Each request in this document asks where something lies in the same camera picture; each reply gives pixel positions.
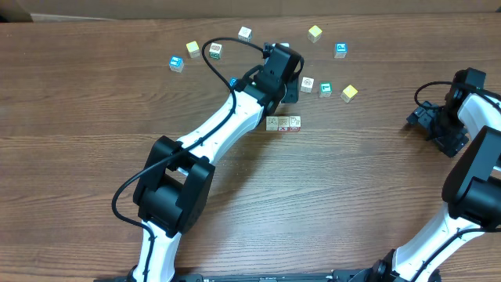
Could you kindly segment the white block red C side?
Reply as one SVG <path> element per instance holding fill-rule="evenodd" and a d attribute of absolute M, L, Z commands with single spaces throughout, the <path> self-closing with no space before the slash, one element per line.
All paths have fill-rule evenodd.
<path fill-rule="evenodd" d="M 289 116 L 289 130 L 291 132 L 299 132 L 301 130 L 301 117 Z"/>

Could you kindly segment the blue L block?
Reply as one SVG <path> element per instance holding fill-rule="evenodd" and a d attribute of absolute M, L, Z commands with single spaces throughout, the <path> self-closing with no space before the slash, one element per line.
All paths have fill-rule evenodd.
<path fill-rule="evenodd" d="M 278 116 L 278 131 L 288 132 L 290 129 L 290 117 L 289 116 Z"/>

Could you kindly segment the green R block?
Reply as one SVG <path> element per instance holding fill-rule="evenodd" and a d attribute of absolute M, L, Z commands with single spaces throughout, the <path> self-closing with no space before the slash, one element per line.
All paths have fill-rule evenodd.
<path fill-rule="evenodd" d="M 266 130 L 277 131 L 279 128 L 279 118 L 275 116 L 268 116 L 266 118 Z"/>

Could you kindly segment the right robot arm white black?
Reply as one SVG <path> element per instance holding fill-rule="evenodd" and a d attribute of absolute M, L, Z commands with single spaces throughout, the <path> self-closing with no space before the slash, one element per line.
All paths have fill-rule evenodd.
<path fill-rule="evenodd" d="M 463 155 L 442 187 L 439 212 L 408 243 L 391 250 L 351 281 L 440 281 L 439 266 L 465 243 L 500 231 L 500 96 L 486 74 L 467 68 L 447 82 L 445 104 L 418 102 L 407 121 L 448 157 Z"/>

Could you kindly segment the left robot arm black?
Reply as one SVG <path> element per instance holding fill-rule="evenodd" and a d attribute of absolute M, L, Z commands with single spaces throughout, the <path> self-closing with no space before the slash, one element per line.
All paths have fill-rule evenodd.
<path fill-rule="evenodd" d="M 265 62 L 228 82 L 229 98 L 199 128 L 177 140 L 162 136 L 153 144 L 134 179 L 143 241 L 128 281 L 173 280 L 179 241 L 207 203 L 216 163 L 281 103 L 297 102 L 303 57 L 284 44 L 259 50 Z"/>

